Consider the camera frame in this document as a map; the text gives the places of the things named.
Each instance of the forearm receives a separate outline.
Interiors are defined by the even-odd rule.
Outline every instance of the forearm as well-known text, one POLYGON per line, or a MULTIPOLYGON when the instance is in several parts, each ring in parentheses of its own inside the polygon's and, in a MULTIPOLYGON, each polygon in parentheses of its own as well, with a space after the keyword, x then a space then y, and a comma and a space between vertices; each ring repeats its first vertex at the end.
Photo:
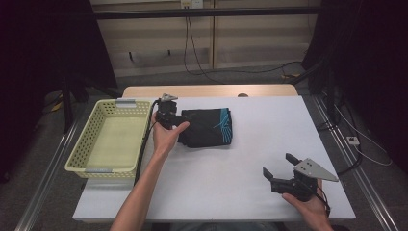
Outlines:
POLYGON ((153 154, 138 183, 117 213, 111 230, 141 230, 164 162, 160 155, 153 154))

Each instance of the person's right arm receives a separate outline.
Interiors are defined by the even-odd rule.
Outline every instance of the person's right arm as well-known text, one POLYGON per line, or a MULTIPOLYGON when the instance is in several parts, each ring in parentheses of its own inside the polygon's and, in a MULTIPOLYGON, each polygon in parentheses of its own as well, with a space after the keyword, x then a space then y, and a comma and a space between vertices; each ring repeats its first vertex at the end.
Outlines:
MULTIPOLYGON (((321 180, 318 180, 319 187, 321 187, 321 180)), ((322 196, 322 191, 318 189, 318 194, 322 196)), ((302 215, 303 220, 307 223, 309 228, 314 231, 332 231, 329 219, 326 215, 324 204, 315 196, 309 201, 302 202, 289 193, 283 193, 282 197, 292 204, 297 211, 302 215)))

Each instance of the person's left hand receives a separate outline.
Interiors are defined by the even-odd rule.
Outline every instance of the person's left hand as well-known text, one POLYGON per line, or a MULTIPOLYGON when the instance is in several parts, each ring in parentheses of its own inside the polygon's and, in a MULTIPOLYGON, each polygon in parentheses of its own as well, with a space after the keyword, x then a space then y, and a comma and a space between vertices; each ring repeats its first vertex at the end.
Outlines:
POLYGON ((189 122, 183 122, 174 129, 167 130, 159 122, 156 122, 156 113, 152 116, 154 156, 166 159, 170 150, 174 147, 178 135, 190 126, 189 122))

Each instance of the hand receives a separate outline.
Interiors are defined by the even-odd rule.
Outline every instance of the hand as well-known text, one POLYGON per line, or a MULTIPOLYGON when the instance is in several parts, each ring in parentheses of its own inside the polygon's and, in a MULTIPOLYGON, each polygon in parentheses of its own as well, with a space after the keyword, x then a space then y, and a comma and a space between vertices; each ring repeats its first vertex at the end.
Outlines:
POLYGON ((167 130, 159 122, 156 122, 156 113, 152 116, 152 123, 154 124, 153 141, 154 141, 154 154, 161 159, 166 159, 168 153, 174 147, 177 141, 178 135, 186 130, 190 126, 188 122, 183 122, 174 129, 167 130))
MULTIPOLYGON (((318 180, 318 185, 321 187, 321 180, 318 180)), ((322 191, 318 189, 318 194, 322 196, 322 191)), ((309 201, 302 202, 291 194, 283 193, 282 197, 292 204, 297 211, 303 216, 303 220, 307 225, 315 230, 333 230, 326 215, 324 204, 315 196, 309 201)))

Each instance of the gray carpet floor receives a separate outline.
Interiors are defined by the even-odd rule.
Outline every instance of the gray carpet floor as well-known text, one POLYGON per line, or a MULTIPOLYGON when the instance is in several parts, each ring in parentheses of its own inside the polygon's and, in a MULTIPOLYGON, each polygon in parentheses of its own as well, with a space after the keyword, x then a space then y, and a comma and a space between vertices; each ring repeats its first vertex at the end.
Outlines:
MULTIPOLYGON (((262 73, 250 73, 254 71, 264 71, 276 68, 276 66, 246 67, 233 70, 246 72, 208 73, 208 77, 203 75, 191 75, 186 72, 169 73, 149 76, 121 77, 117 79, 118 92, 128 86, 155 86, 155 85, 204 85, 204 84, 282 84, 285 82, 281 78, 283 71, 286 74, 301 73, 303 69, 299 64, 289 64, 274 71, 262 73)), ((317 126, 324 122, 318 107, 314 101, 314 96, 308 92, 307 81, 296 85, 296 89, 302 95, 305 104, 310 112, 312 120, 317 126)), ((79 123, 79 127, 84 126, 93 104, 102 98, 107 98, 97 90, 89 89, 90 100, 88 103, 76 103, 73 99, 74 116, 79 123), (81 116, 79 109, 85 108, 81 116)), ((44 99, 44 105, 58 95, 57 92, 50 92, 44 99)), ((59 110, 49 113, 50 107, 44 108, 44 115, 38 122, 35 135, 31 140, 26 153, 10 172, 11 180, 7 184, 0 185, 0 230, 14 230, 21 219, 32 195, 35 193, 38 183, 41 181, 43 173, 47 169, 55 150, 63 137, 64 112, 59 110)), ((364 120, 351 109, 356 120, 356 125, 360 131, 368 134, 364 120)), ((339 129, 345 136, 351 131, 342 120, 339 129)), ((344 157, 340 153, 339 147, 334 141, 329 130, 319 132, 320 138, 328 152, 328 155, 337 171, 347 167, 344 157)), ((381 162, 387 162, 388 157, 374 144, 367 140, 361 140, 363 151, 370 154, 372 158, 381 162)), ((378 192, 378 196, 384 202, 390 216, 398 229, 385 229, 378 220, 371 204, 362 192, 353 171, 341 176, 344 190, 350 200, 352 208, 356 214, 356 219, 336 220, 334 224, 340 224, 350 230, 408 230, 408 177, 399 167, 392 164, 389 167, 382 167, 367 159, 363 160, 360 166, 368 176, 373 187, 378 192)), ((52 181, 52 186, 47 194, 41 210, 36 218, 31 230, 108 230, 110 224, 86 224, 72 219, 76 203, 81 196, 85 180, 78 179, 77 176, 64 170, 64 165, 58 166, 57 175, 52 181)), ((287 222, 286 226, 290 230, 309 230, 302 221, 287 222)))

